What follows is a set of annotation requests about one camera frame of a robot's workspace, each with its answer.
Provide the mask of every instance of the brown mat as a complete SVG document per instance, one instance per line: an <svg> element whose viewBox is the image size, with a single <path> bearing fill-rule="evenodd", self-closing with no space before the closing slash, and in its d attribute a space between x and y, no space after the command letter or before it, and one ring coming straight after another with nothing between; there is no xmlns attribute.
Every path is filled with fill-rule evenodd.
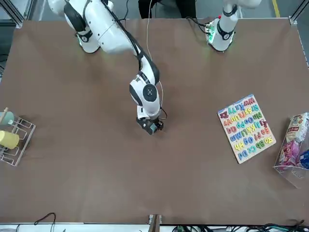
<svg viewBox="0 0 309 232"><path fill-rule="evenodd" d="M147 20L127 29L146 48ZM86 54L65 22L16 30L0 85L8 106L37 125L18 167L0 163L0 221L265 224L309 221L308 190L272 168L288 117L309 109L308 68L288 19L240 20L224 54L187 20L150 23L161 71L163 132L135 122L128 52ZM277 139L238 164L217 111L254 94Z"/></svg>

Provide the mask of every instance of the packaged food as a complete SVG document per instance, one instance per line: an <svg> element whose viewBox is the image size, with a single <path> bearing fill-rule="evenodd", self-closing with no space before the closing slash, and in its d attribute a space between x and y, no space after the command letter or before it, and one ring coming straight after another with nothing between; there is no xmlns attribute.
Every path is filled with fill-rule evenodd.
<svg viewBox="0 0 309 232"><path fill-rule="evenodd" d="M309 150L298 156L296 162L298 167L309 169Z"/></svg>
<svg viewBox="0 0 309 232"><path fill-rule="evenodd" d="M296 158L299 152L299 143L292 140L281 148L279 165L296 166Z"/></svg>
<svg viewBox="0 0 309 232"><path fill-rule="evenodd" d="M308 113L294 116L290 122L288 132L286 134L286 141L290 142L292 140L297 140L297 142L299 143L303 141L306 137L308 125L309 125Z"/></svg>

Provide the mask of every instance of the yellow cup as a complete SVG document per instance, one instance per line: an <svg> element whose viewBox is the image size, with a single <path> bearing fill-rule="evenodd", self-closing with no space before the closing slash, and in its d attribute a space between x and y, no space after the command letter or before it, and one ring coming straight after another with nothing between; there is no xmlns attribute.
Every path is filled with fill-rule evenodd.
<svg viewBox="0 0 309 232"><path fill-rule="evenodd" d="M0 130L0 145L14 149L19 143L19 135Z"/></svg>

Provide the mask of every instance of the alphabet puzzle board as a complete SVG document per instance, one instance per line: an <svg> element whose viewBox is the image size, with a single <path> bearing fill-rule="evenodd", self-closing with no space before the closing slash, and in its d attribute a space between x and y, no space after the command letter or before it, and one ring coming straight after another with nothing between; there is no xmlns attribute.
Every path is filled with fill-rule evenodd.
<svg viewBox="0 0 309 232"><path fill-rule="evenodd" d="M276 143L253 94L218 111L238 163L243 163Z"/></svg>

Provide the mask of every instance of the white robotic arm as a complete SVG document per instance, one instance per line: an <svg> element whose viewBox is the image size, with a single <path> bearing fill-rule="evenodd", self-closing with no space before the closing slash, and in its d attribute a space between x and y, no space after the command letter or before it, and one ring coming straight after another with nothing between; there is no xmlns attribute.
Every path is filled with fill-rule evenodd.
<svg viewBox="0 0 309 232"><path fill-rule="evenodd" d="M225 51L232 43L235 26L238 21L237 10L254 9L261 0L224 0L221 18L216 18L206 26L207 42L217 51Z"/></svg>
<svg viewBox="0 0 309 232"><path fill-rule="evenodd" d="M64 15L77 31L85 52L93 53L99 47L111 54L133 52L139 61L139 72L131 81L129 91L138 105L137 122L149 134L161 130L161 107L155 87L159 82L159 70L112 12L113 3L107 0L49 0L49 5L55 14Z"/></svg>

